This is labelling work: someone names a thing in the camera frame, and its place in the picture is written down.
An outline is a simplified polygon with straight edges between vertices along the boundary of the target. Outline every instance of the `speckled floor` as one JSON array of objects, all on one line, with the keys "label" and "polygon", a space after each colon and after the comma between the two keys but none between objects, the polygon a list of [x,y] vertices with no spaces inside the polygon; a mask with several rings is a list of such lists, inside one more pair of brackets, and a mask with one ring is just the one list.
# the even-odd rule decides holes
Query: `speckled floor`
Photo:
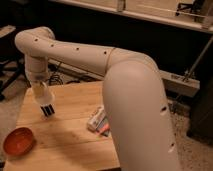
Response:
[{"label": "speckled floor", "polygon": [[[0,102],[0,144],[5,136],[15,128],[16,119],[25,91],[27,89],[24,78],[19,78],[4,92],[6,100]],[[178,146],[178,153],[183,171],[212,171],[213,147],[200,141],[188,138],[186,131],[189,126],[189,118],[179,114],[171,114],[174,132]]]}]

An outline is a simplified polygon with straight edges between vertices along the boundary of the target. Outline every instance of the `black cable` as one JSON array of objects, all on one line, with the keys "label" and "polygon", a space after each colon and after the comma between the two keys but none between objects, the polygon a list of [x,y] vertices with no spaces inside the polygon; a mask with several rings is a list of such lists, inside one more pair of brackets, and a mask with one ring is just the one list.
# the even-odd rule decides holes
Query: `black cable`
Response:
[{"label": "black cable", "polygon": [[80,82],[92,82],[92,81],[97,81],[96,78],[93,78],[91,76],[88,75],[89,73],[78,73],[77,75],[73,75],[73,79],[66,82],[66,84],[70,84],[70,83],[80,83]]},{"label": "black cable", "polygon": [[61,66],[62,62],[58,64],[56,67],[56,70],[51,74],[50,78],[47,79],[49,85],[61,85],[63,84],[62,79],[60,78],[60,75],[56,74]]}]

